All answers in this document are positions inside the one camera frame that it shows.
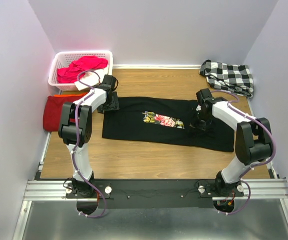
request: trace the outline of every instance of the folded red fabric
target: folded red fabric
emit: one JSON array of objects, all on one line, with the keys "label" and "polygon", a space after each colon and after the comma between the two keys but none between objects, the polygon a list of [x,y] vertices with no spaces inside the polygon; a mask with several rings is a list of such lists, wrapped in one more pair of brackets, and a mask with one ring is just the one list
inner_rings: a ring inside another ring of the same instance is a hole
[{"label": "folded red fabric", "polygon": [[68,67],[57,69],[57,81],[60,84],[73,84],[77,81],[77,75],[89,69],[104,69],[108,61],[97,56],[83,56],[76,61],[72,61]]},{"label": "folded red fabric", "polygon": [[46,102],[44,116],[43,116],[43,127],[46,131],[57,132],[60,122],[60,115],[62,113],[63,104],[66,102],[74,102],[81,99],[84,95],[77,96],[49,96]]}]

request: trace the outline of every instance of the laundry basket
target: laundry basket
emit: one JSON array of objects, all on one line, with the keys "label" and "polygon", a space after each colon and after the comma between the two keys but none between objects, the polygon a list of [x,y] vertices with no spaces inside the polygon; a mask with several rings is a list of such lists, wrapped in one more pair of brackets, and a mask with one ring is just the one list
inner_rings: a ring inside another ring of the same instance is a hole
[{"label": "laundry basket", "polygon": [[75,60],[83,56],[97,56],[108,60],[108,65],[104,68],[105,74],[111,75],[113,72],[113,54],[111,51],[62,51],[56,54],[50,68],[48,84],[56,86],[62,91],[78,91],[74,83],[58,83],[57,69],[66,68]]}]

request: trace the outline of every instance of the white wall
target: white wall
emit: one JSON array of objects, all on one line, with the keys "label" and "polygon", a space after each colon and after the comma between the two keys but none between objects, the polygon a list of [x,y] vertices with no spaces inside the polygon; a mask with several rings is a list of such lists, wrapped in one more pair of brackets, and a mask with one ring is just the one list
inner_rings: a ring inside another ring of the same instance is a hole
[{"label": "white wall", "polygon": [[56,52],[115,64],[240,64],[277,0],[29,0]]},{"label": "white wall", "polygon": [[270,120],[277,141],[274,167],[288,181],[288,0],[279,0],[245,64],[255,81],[251,106]]},{"label": "white wall", "polygon": [[37,170],[54,50],[27,0],[0,0],[0,240],[11,239]]}]

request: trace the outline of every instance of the floral patch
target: floral patch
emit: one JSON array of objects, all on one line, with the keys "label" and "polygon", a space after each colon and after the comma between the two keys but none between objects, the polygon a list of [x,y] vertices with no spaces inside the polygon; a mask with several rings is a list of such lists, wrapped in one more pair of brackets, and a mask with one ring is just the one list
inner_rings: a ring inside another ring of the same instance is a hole
[{"label": "floral patch", "polygon": [[178,128],[178,129],[184,128],[184,123],[180,121],[179,119],[169,117],[169,116],[159,115],[152,111],[142,112],[142,114],[145,115],[145,117],[143,118],[143,121],[145,123],[148,122],[151,124],[158,124],[158,125]]}]

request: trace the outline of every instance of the wooden tabletop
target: wooden tabletop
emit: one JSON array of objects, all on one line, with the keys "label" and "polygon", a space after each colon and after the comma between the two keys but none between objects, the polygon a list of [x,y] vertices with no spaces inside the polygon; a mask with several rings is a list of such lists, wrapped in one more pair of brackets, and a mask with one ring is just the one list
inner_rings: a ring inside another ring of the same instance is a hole
[{"label": "wooden tabletop", "polygon": [[[195,93],[208,88],[197,69],[114,69],[119,97],[154,97],[195,100]],[[215,97],[232,97],[214,93]],[[249,113],[245,97],[233,104]],[[98,179],[213,179],[234,153],[201,147],[102,138],[103,115],[93,113],[92,136],[88,143],[89,162]],[[72,176],[70,154],[57,132],[51,134],[41,178]],[[269,178],[267,167],[259,166],[245,179]]]}]

